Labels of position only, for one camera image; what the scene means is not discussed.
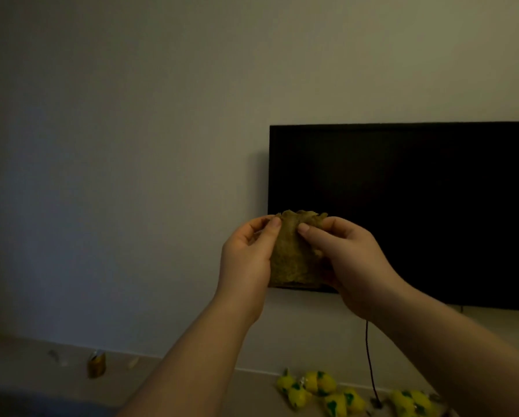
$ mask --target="yellow wrapped candy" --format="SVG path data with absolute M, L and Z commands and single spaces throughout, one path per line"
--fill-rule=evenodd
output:
M 288 401 L 295 409 L 304 407 L 311 397 L 311 393 L 307 392 L 298 382 L 292 384 L 288 389 Z
M 325 407 L 331 417 L 346 417 L 346 399 L 344 394 L 330 394 L 325 397 Z
M 307 372 L 302 378 L 306 391 L 319 396 L 327 396 L 337 390 L 337 383 L 328 373 Z
M 277 379 L 277 389 L 284 393 L 285 395 L 288 395 L 288 390 L 291 388 L 292 385 L 296 383 L 296 379 L 294 379 L 289 373 L 288 368 L 284 369 L 283 375 Z
M 431 415 L 430 399 L 421 391 L 393 391 L 389 399 L 395 406 L 399 417 L 426 417 Z
M 351 387 L 347 387 L 342 392 L 346 399 L 346 409 L 351 414 L 363 413 L 366 410 L 366 402 Z

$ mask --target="white wall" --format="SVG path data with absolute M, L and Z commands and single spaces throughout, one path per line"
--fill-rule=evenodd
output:
M 519 120 L 519 0 L 0 0 L 0 332 L 162 355 L 266 210 L 269 125 L 452 120 Z M 367 385 L 363 328 L 273 290 L 239 366 Z

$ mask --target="television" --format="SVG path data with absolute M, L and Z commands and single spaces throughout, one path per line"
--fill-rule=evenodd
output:
M 438 300 L 519 310 L 519 122 L 272 125 L 268 196 L 371 231 Z

